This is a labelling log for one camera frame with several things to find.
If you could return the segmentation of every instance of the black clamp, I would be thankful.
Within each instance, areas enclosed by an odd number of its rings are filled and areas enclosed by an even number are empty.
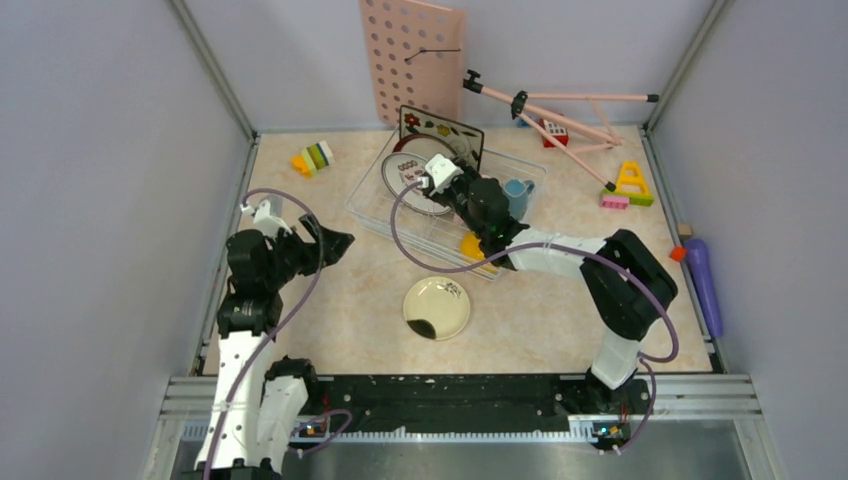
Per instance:
[[[479,73],[474,70],[468,70],[468,78],[462,81],[462,87],[471,90],[474,93],[482,92],[483,84],[477,81],[478,78],[480,78]]]
[[[515,97],[512,99],[512,119],[515,120],[515,117],[521,114],[524,111],[524,104],[527,103],[527,92],[524,90],[518,92]]]

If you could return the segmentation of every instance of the mug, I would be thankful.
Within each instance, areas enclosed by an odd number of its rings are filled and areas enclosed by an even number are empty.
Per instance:
[[[536,188],[533,180],[518,180],[513,178],[504,185],[504,195],[509,199],[509,214],[516,220],[521,220],[527,212],[530,193]]]

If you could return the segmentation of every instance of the tabletop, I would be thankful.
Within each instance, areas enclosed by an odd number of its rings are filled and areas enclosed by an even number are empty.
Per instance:
[[[619,228],[639,235],[680,290],[669,308],[680,354],[655,369],[709,371],[681,267],[668,258],[673,242],[638,129],[616,130],[625,145],[581,157],[613,180],[622,162],[638,162],[656,197],[650,207],[599,207],[601,185],[556,149],[543,148],[538,134],[530,129],[488,129],[485,146],[547,168],[530,218],[533,227],[575,237],[607,237]],[[324,375],[585,372],[599,350],[605,326],[579,278],[504,272],[489,281],[471,273],[446,275],[462,285],[471,299],[465,329],[448,340],[433,341],[407,326],[401,312],[404,295],[418,280],[435,274],[412,264],[390,239],[365,229],[345,209],[345,200],[391,134],[381,130],[262,135],[250,188],[291,193],[315,212],[322,225],[356,237],[345,257],[321,273],[312,297],[277,336],[275,358],[309,358]],[[569,145],[588,145],[574,137]],[[321,140],[332,149],[334,162],[312,178],[304,178],[292,169],[289,159]],[[301,214],[296,206],[285,204],[283,216],[289,225],[298,225]],[[249,228],[249,221],[243,219],[240,228]],[[417,255],[444,265],[423,253]],[[297,277],[281,290],[283,315],[303,295],[309,281]],[[217,335],[214,338],[204,374],[217,372]],[[644,350],[665,356],[670,348],[663,322],[655,322]]]

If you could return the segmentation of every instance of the perforated panel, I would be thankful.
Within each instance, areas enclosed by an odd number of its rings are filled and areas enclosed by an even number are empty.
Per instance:
[[[465,12],[409,0],[360,0],[377,116],[398,123],[408,104],[461,116]],[[425,52],[422,49],[458,52]]]

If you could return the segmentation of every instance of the gray wall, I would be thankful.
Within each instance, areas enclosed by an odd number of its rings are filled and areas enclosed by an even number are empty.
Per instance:
[[[0,477],[140,475],[246,142],[164,1],[0,6]]]
[[[848,3],[735,2],[657,132],[730,365],[792,478],[844,478]]]
[[[260,130],[383,126],[355,0],[189,0]],[[659,93],[711,0],[435,0],[468,12],[466,62],[505,92]],[[597,123],[573,102],[557,110]],[[611,121],[652,105],[611,103]],[[508,124],[509,107],[465,94],[465,117]]]

